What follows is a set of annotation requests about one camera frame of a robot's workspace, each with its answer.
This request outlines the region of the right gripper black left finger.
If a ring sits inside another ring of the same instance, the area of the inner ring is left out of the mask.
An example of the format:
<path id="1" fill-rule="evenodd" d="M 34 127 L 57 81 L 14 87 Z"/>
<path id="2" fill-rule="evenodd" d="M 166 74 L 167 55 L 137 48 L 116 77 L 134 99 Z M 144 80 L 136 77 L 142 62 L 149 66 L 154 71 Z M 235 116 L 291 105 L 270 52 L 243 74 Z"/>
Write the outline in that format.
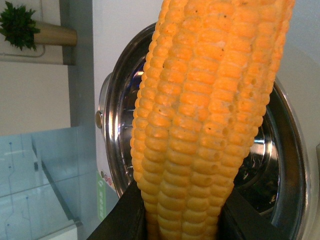
<path id="1" fill-rule="evenodd" d="M 89 240 L 146 240 L 145 207 L 141 191 L 131 182 L 107 217 Z"/>

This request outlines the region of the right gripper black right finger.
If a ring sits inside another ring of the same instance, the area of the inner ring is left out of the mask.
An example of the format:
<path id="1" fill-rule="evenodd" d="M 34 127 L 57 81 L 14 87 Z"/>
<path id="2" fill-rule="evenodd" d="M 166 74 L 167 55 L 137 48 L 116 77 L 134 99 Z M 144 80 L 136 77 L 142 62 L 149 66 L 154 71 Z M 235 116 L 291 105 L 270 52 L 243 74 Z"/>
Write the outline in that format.
<path id="1" fill-rule="evenodd" d="M 300 193 L 234 189 L 222 208 L 218 239 L 296 240 L 301 223 Z"/>

